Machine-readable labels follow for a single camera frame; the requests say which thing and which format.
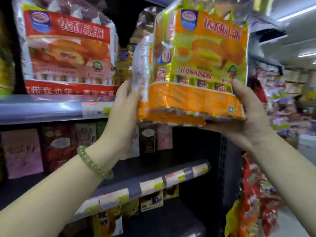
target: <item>pink pocky box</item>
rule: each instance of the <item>pink pocky box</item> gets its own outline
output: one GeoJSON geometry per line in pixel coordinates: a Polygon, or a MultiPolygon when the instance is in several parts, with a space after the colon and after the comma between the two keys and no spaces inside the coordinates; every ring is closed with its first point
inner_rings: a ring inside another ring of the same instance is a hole
{"type": "Polygon", "coordinates": [[[1,140],[9,179],[44,171],[37,129],[3,131],[1,140]]]}
{"type": "Polygon", "coordinates": [[[97,128],[95,123],[75,124],[78,145],[90,146],[97,140],[97,128]]]}
{"type": "Polygon", "coordinates": [[[172,127],[168,125],[157,126],[157,150],[172,149],[172,127]]]}

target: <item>white label on box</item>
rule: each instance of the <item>white label on box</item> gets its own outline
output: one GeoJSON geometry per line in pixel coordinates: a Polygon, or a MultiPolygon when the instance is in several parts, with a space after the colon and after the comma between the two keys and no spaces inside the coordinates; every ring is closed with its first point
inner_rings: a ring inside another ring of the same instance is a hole
{"type": "Polygon", "coordinates": [[[107,118],[110,115],[111,107],[113,107],[112,101],[83,102],[82,117],[83,119],[107,118]]]}
{"type": "Polygon", "coordinates": [[[113,204],[121,204],[128,202],[130,199],[128,188],[100,196],[100,207],[106,209],[107,206],[113,204]]]}
{"type": "Polygon", "coordinates": [[[86,200],[76,211],[75,215],[82,213],[93,213],[100,209],[99,197],[86,200]]]}
{"type": "Polygon", "coordinates": [[[162,177],[139,183],[142,195],[149,195],[163,189],[162,177]]]}
{"type": "Polygon", "coordinates": [[[165,175],[167,186],[171,187],[173,185],[179,184],[183,181],[185,181],[185,174],[183,170],[179,170],[176,172],[173,172],[172,174],[165,175]]]}
{"type": "Polygon", "coordinates": [[[197,177],[197,176],[207,173],[209,171],[209,167],[207,163],[204,163],[199,166],[193,166],[192,170],[193,170],[193,176],[197,177]]]}

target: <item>oval logo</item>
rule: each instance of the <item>oval logo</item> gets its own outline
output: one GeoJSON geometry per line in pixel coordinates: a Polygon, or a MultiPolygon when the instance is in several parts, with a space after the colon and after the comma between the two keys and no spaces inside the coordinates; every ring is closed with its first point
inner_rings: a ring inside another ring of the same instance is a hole
{"type": "Polygon", "coordinates": [[[46,23],[49,22],[49,16],[42,13],[42,12],[33,12],[32,18],[34,21],[40,22],[40,23],[46,23]]]}
{"type": "Polygon", "coordinates": [[[168,62],[170,60],[170,51],[169,50],[164,50],[162,53],[162,61],[163,62],[168,62]]]}
{"type": "Polygon", "coordinates": [[[185,11],[182,13],[182,17],[188,21],[195,21],[197,19],[196,15],[191,11],[185,11]]]}

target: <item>fluorescent light tube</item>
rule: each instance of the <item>fluorescent light tube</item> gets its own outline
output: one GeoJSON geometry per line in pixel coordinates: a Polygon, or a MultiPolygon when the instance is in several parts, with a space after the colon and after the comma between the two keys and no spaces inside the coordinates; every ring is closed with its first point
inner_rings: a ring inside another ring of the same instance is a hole
{"type": "Polygon", "coordinates": [[[282,18],[278,19],[277,21],[285,21],[285,20],[287,20],[287,19],[290,19],[290,18],[293,18],[293,17],[297,17],[297,16],[299,16],[299,15],[302,15],[302,14],[304,14],[304,13],[306,13],[306,12],[313,11],[313,10],[315,10],[315,9],[316,9],[316,5],[315,5],[315,6],[312,6],[312,7],[309,7],[309,8],[306,8],[306,9],[300,11],[300,12],[296,12],[296,13],[294,13],[294,14],[291,14],[291,15],[289,15],[289,16],[282,17],[282,18]]]}
{"type": "Polygon", "coordinates": [[[311,53],[311,54],[306,54],[306,55],[299,55],[298,57],[306,57],[306,56],[312,56],[312,55],[316,55],[316,53],[311,53]]]}

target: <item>green beaded bracelet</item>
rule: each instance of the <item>green beaded bracelet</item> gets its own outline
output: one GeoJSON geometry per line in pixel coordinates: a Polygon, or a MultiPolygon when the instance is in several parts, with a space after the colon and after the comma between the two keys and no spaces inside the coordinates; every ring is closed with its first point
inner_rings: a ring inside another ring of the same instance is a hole
{"type": "Polygon", "coordinates": [[[100,168],[94,161],[90,158],[90,156],[86,153],[86,146],[79,146],[77,149],[79,157],[86,164],[86,166],[100,176],[103,179],[112,179],[113,171],[106,173],[102,168],[100,168]]]}

